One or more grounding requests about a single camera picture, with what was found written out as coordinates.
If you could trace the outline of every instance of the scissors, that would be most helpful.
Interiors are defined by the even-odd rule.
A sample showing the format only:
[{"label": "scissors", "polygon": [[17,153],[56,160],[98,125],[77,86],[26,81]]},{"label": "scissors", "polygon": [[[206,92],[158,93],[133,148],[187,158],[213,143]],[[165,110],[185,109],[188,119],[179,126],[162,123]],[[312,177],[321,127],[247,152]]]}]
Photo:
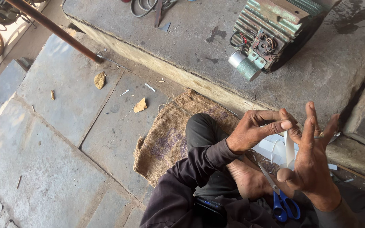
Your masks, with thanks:
[{"label": "scissors", "polygon": [[273,194],[274,194],[274,206],[272,208],[272,211],[274,213],[274,216],[277,218],[278,221],[284,222],[287,220],[287,217],[290,219],[299,219],[301,216],[301,211],[299,210],[299,207],[296,202],[294,202],[292,199],[288,198],[281,189],[278,188],[278,186],[274,183],[274,181],[271,179],[270,175],[267,173],[267,171],[263,168],[263,165],[258,162],[258,165],[260,166],[261,171],[263,172],[264,176],[267,178],[268,183],[270,183]]}]

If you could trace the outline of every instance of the bare foot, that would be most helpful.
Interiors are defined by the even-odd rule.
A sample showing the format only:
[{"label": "bare foot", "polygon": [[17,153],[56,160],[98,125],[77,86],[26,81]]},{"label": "bare foot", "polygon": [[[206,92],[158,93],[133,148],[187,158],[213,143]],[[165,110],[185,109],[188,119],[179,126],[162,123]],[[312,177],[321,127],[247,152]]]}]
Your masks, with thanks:
[{"label": "bare foot", "polygon": [[236,159],[226,165],[233,179],[236,181],[237,189],[243,199],[258,199],[272,188],[262,172],[251,168],[244,162]]},{"label": "bare foot", "polygon": [[[244,199],[258,199],[264,195],[272,195],[271,185],[261,172],[261,169],[246,156],[241,161],[238,159],[234,160],[226,167],[235,180],[240,195]],[[294,196],[294,191],[285,182],[279,182],[275,176],[271,174],[270,176],[287,197],[292,198]]]}]

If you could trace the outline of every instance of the knee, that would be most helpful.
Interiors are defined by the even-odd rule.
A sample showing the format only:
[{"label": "knee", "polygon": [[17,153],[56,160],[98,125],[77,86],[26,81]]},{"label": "knee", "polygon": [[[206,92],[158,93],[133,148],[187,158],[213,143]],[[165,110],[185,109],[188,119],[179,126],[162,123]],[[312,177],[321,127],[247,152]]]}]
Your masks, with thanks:
[{"label": "knee", "polygon": [[210,117],[206,113],[197,113],[191,116],[191,118],[187,122],[187,128],[191,128],[197,124],[204,124],[206,122],[210,122],[212,117]]}]

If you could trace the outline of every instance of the fingernail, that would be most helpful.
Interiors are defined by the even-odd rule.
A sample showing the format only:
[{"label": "fingernail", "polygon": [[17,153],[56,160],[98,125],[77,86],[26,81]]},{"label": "fingernail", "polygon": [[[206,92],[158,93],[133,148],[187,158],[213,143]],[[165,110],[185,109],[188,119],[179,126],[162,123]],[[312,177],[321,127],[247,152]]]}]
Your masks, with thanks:
[{"label": "fingernail", "polygon": [[292,124],[289,121],[284,121],[284,122],[281,123],[281,128],[284,129],[284,130],[288,130],[291,127],[292,127]]}]

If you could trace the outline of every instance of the blue scissor handle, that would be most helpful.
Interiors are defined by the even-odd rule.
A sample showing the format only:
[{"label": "blue scissor handle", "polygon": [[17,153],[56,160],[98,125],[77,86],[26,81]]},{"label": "blue scissor handle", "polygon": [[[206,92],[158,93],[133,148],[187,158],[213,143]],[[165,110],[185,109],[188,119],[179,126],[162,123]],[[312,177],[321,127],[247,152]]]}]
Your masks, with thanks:
[{"label": "blue scissor handle", "polygon": [[281,206],[280,199],[278,198],[278,195],[275,191],[274,191],[274,206],[272,208],[272,212],[274,213],[274,216],[277,218],[278,221],[284,222],[287,220],[287,213]]},{"label": "blue scissor handle", "polygon": [[[285,208],[286,208],[286,210],[287,210],[287,215],[288,215],[288,217],[289,217],[290,219],[295,219],[295,220],[299,219],[299,217],[301,216],[301,211],[299,210],[299,207],[298,207],[297,203],[296,203],[296,202],[294,202],[292,199],[288,198],[288,197],[287,197],[287,196],[286,196],[286,195],[285,195],[285,194],[281,191],[281,189],[280,189],[280,197],[281,197],[282,202],[283,202],[283,204],[284,204],[284,206],[285,206]],[[292,205],[295,207],[295,209],[297,209],[297,214],[296,214],[296,215],[294,215],[294,214],[292,213],[291,207],[288,205],[288,203],[292,204]]]}]

